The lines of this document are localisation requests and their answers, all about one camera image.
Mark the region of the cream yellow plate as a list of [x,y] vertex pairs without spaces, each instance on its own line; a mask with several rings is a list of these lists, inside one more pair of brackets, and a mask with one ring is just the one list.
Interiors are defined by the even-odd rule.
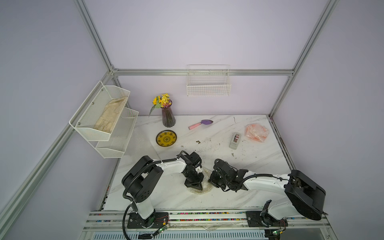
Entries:
[[203,175],[204,175],[204,178],[203,178],[203,181],[202,181],[203,189],[202,190],[190,189],[191,193],[194,193],[194,194],[197,194],[197,195],[203,195],[203,194],[206,194],[206,193],[208,193],[208,192],[210,192],[212,190],[213,186],[208,182],[209,175],[207,175],[207,173],[203,173]]

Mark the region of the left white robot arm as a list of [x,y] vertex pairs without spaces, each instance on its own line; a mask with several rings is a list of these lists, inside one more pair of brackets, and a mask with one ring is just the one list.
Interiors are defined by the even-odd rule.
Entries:
[[188,154],[181,151],[176,158],[167,160],[143,156],[122,178],[123,198],[133,203],[134,211],[143,220],[149,219],[155,212],[150,195],[160,178],[171,174],[182,174],[187,188],[203,190],[202,159],[196,152]]

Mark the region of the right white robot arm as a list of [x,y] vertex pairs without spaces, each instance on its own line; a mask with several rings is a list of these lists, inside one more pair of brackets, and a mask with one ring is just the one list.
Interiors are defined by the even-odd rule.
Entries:
[[284,195],[283,199],[268,200],[260,212],[264,226],[272,226],[284,218],[301,215],[319,221],[324,212],[326,191],[299,170],[289,174],[258,174],[245,169],[236,169],[227,162],[216,159],[209,183],[224,192],[265,191]]

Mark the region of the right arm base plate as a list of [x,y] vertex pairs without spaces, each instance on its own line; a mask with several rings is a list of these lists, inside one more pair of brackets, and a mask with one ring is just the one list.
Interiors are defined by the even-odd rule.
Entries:
[[262,211],[246,211],[246,220],[249,227],[287,227],[286,219],[276,220]]

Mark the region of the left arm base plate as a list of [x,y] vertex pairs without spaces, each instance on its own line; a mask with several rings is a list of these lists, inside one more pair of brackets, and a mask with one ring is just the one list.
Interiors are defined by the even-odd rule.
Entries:
[[128,229],[159,229],[169,220],[169,213],[154,212],[147,219],[141,218],[138,213],[132,212],[126,220]]

